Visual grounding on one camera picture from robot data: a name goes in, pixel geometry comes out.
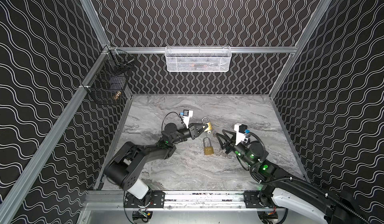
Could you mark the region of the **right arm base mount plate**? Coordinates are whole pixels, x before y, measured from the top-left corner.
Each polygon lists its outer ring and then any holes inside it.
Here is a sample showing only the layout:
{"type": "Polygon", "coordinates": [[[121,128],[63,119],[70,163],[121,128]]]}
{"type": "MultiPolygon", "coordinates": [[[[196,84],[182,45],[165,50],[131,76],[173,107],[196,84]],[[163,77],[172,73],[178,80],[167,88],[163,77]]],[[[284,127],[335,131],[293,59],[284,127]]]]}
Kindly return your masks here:
{"type": "Polygon", "coordinates": [[[244,192],[244,203],[247,209],[274,209],[281,208],[276,205],[272,196],[268,196],[260,191],[245,191],[244,192]]]}

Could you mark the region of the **small brass padlock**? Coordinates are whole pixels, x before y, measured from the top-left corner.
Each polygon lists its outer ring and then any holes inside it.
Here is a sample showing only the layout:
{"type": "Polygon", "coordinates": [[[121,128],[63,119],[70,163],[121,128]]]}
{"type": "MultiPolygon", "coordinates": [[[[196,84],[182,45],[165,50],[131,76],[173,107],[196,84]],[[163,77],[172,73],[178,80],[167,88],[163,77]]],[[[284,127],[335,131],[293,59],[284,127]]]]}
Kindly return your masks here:
{"type": "Polygon", "coordinates": [[[212,130],[213,130],[213,127],[212,127],[212,124],[210,122],[210,119],[208,117],[203,117],[202,118],[202,124],[206,127],[204,132],[207,132],[208,134],[210,134],[212,132],[212,130]]]}

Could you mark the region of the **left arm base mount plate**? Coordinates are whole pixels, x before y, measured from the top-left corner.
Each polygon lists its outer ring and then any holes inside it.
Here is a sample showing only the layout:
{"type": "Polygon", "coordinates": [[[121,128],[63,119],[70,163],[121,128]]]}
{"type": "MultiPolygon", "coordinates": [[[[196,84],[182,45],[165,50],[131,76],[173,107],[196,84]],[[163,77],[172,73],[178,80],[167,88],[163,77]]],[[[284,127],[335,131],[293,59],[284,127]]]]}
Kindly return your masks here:
{"type": "Polygon", "coordinates": [[[123,199],[124,208],[163,208],[165,201],[165,193],[162,191],[151,191],[142,198],[138,199],[133,194],[126,193],[123,199]]]}

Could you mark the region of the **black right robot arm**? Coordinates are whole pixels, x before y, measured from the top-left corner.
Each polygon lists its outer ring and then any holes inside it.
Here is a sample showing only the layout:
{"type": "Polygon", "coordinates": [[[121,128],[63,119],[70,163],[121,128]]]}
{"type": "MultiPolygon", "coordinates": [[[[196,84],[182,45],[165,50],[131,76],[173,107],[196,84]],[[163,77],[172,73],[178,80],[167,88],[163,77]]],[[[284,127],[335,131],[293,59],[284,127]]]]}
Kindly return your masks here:
{"type": "Polygon", "coordinates": [[[267,159],[268,151],[254,133],[223,130],[216,135],[226,153],[247,165],[254,181],[262,185],[256,197],[264,208],[284,208],[318,224],[367,224],[352,195],[321,189],[295,177],[267,159]]]}

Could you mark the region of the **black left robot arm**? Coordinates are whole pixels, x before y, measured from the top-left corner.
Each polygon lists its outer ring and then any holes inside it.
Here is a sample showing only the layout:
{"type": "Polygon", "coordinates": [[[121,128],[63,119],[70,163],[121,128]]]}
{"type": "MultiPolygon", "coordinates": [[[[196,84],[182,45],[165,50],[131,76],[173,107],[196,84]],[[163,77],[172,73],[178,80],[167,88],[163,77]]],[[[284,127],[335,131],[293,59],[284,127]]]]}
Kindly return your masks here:
{"type": "Polygon", "coordinates": [[[108,162],[104,175],[138,200],[146,199],[150,188],[139,178],[145,164],[170,158],[177,144],[199,137],[208,128],[208,124],[191,123],[178,129],[176,124],[168,123],[156,144],[136,145],[128,141],[108,162]]]}

